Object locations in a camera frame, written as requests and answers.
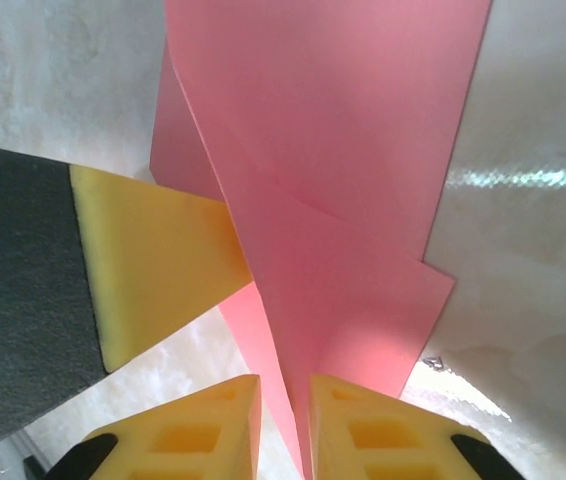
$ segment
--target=white surface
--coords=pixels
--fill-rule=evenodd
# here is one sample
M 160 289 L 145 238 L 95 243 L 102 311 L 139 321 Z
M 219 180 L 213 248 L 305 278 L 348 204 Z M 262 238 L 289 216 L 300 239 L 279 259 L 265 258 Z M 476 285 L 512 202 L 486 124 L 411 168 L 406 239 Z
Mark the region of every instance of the white surface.
M 145 176 L 162 2 L 0 3 L 0 147 Z M 425 352 L 451 371 L 419 364 L 403 398 L 566 478 L 566 1 L 495 1 L 427 261 L 458 278 Z M 215 309 L 28 431 L 55 460 L 245 371 Z M 259 478 L 298 478 L 269 416 L 262 446 Z

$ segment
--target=black piece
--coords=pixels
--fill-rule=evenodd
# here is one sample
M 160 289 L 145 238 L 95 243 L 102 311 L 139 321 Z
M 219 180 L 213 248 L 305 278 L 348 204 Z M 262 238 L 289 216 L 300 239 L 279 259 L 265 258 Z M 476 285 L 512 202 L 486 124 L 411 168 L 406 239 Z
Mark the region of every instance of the black piece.
M 105 375 L 69 167 L 0 150 L 0 440 Z
M 113 433 L 103 433 L 72 447 L 45 475 L 45 480 L 89 480 L 118 443 Z
M 34 455 L 30 455 L 23 460 L 23 471 L 26 480 L 44 480 L 45 469 Z
M 525 480 L 489 443 L 467 435 L 452 435 L 452 442 L 481 480 Z

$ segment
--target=pink sheet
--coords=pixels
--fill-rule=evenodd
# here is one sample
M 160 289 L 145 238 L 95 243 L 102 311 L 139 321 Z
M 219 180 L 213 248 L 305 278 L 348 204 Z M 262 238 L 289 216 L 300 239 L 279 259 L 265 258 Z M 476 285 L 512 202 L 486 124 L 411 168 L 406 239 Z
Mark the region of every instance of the pink sheet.
M 248 365 L 263 376 L 298 465 L 290 405 L 280 400 L 285 380 L 308 479 L 309 373 L 397 395 L 450 291 L 450 279 L 416 260 L 488 7 L 488 0 L 166 1 L 173 65 L 271 336 L 255 290 L 222 310 Z M 161 125 L 164 137 L 176 132 L 170 115 L 184 115 L 182 100 L 173 100 L 179 95 L 164 64 L 159 107 L 173 105 L 161 119 L 157 112 L 155 143 Z M 197 175 L 207 184 L 179 180 L 179 172 L 208 165 L 191 125 L 185 131 L 190 154 L 175 157 L 167 142 L 153 147 L 152 172 L 159 183 L 207 188 L 209 196 L 209 172 Z

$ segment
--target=yellow sponge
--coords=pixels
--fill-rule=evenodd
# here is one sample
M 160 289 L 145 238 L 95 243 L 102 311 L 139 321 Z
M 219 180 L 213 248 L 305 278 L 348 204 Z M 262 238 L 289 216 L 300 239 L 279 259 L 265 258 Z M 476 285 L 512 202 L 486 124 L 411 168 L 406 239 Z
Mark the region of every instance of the yellow sponge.
M 86 167 L 70 174 L 108 371 L 251 281 L 223 203 Z
M 451 441 L 472 428 L 343 380 L 312 378 L 315 480 L 480 480 Z
M 254 480 L 259 377 L 244 375 L 91 433 L 118 443 L 91 480 Z

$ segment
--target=yellow foam block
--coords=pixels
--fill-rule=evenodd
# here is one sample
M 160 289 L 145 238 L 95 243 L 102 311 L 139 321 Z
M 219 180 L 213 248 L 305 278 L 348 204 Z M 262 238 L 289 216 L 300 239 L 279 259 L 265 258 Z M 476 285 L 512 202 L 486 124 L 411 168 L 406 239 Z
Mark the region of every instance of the yellow foam block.
M 312 378 L 315 480 L 480 480 L 450 437 L 476 430 L 327 375 Z
M 70 174 L 108 371 L 251 281 L 223 203 L 86 167 Z
M 118 438 L 91 480 L 254 480 L 257 375 L 243 375 L 91 433 Z

